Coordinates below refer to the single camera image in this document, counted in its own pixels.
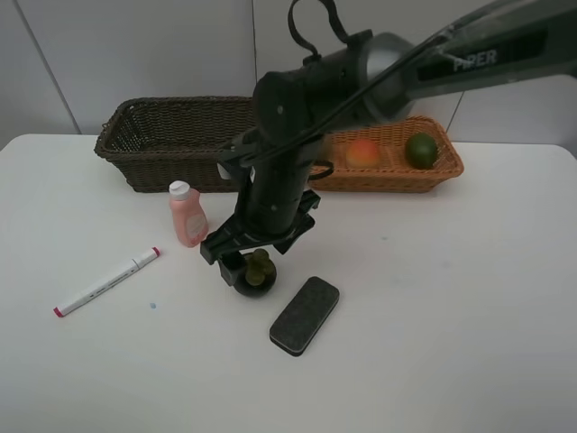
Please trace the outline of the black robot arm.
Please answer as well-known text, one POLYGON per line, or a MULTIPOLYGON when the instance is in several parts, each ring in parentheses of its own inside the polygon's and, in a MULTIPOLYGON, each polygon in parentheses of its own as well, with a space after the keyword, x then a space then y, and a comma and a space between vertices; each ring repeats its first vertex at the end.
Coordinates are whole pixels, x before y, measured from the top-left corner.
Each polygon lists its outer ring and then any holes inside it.
POLYGON ((200 252, 228 285, 246 272, 245 250, 285 253, 314 226, 320 199, 307 181, 326 134, 399 120, 422 98, 576 73, 573 1, 495 1, 418 45, 389 32, 350 34, 335 4, 325 9, 343 49, 324 56, 293 32, 308 51, 301 68, 258 81, 256 125, 219 158, 239 194, 200 252))

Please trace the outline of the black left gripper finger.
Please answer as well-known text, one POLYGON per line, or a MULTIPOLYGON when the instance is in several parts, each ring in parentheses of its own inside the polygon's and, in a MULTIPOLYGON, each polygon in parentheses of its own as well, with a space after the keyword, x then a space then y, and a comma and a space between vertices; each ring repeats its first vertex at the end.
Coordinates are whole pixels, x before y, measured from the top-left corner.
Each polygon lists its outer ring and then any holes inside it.
POLYGON ((246 260, 240 252, 227 253, 218 259, 218 265, 224 282, 233 287, 245 273, 246 260))

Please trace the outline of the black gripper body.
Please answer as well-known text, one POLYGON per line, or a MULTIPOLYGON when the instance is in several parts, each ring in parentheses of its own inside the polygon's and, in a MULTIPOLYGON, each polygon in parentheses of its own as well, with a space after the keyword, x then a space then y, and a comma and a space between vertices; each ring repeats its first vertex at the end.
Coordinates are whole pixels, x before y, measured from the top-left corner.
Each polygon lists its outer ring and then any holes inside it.
MULTIPOLYGON (((256 134, 240 134, 229 143, 251 144, 259 155, 268 149, 256 134)), ((202 257, 212 264, 224 254, 266 245, 286 253, 315 225, 308 211, 318 207, 320 197, 306 186, 321 144, 317 136, 247 167, 250 175, 235 181, 240 189, 234 213, 201 243, 202 257)))

